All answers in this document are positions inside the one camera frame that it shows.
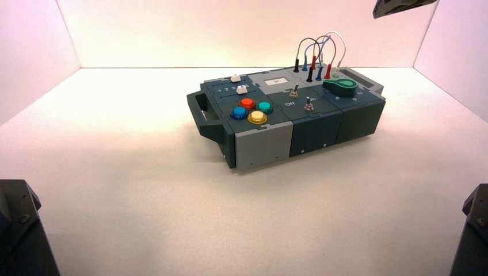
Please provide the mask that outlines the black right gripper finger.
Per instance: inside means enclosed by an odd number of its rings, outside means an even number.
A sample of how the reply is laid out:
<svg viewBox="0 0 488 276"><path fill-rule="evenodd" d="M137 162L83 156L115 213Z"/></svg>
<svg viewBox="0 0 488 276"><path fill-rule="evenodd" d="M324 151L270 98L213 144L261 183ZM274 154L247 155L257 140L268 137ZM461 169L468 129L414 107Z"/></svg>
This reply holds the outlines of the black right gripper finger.
<svg viewBox="0 0 488 276"><path fill-rule="evenodd" d="M437 0L377 0L372 15L374 19L377 19L417 7L430 5L435 2L437 2Z"/></svg>

